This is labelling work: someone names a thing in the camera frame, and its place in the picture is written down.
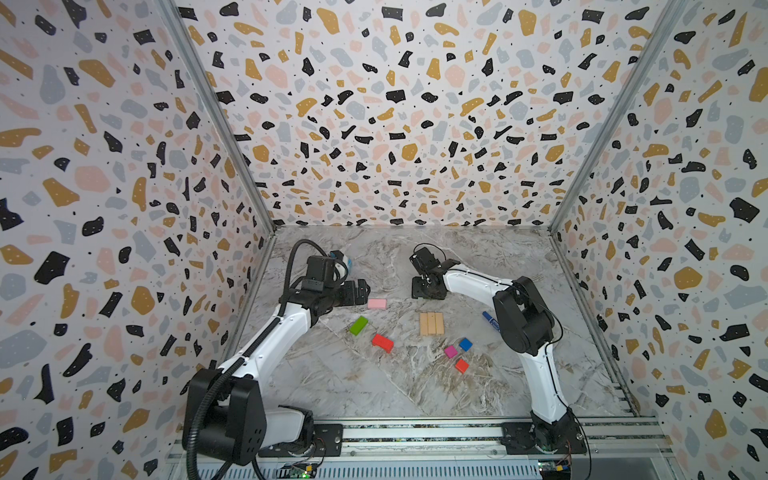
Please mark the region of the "natural wood block marked 58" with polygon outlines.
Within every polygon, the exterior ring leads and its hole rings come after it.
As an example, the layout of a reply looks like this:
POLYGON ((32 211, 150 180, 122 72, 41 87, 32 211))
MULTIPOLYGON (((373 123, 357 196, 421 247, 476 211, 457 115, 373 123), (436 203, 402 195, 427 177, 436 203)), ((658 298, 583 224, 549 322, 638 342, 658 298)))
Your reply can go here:
POLYGON ((435 332, 437 335, 445 334, 444 316, 440 312, 435 313, 435 332))

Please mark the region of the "natural wood block marked 31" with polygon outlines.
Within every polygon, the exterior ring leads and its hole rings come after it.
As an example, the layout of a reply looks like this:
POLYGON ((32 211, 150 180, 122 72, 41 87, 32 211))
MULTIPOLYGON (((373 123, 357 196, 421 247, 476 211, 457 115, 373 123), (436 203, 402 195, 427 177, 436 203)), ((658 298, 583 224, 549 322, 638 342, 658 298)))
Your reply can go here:
POLYGON ((421 336, 428 336, 429 335, 429 323, 428 323, 428 314, 426 312, 422 312, 420 314, 419 325, 420 325, 420 335, 421 336))

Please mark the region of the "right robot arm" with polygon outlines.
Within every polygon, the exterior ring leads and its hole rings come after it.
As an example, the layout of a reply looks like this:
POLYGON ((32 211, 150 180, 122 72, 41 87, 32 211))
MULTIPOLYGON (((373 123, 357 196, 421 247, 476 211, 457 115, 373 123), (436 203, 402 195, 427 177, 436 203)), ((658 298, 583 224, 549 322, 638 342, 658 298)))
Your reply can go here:
POLYGON ((450 293, 492 308, 502 340, 520 358, 531 396, 532 429, 527 442, 547 453, 567 446, 577 423, 562 394, 552 351, 556 317, 533 281, 496 278, 459 263, 412 278, 414 299, 443 300, 450 293))

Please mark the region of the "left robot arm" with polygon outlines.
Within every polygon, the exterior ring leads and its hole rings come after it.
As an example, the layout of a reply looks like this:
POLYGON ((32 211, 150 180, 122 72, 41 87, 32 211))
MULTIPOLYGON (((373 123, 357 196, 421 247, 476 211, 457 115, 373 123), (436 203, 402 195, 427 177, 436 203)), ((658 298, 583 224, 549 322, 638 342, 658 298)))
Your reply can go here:
POLYGON ((182 446, 187 470, 197 473, 200 455, 245 466, 272 447, 304 453, 314 444, 314 418, 301 407, 264 406, 262 390, 290 348, 336 307, 367 303, 363 280, 339 286, 302 280, 280 298, 269 322, 233 357, 198 371, 189 383, 182 446))

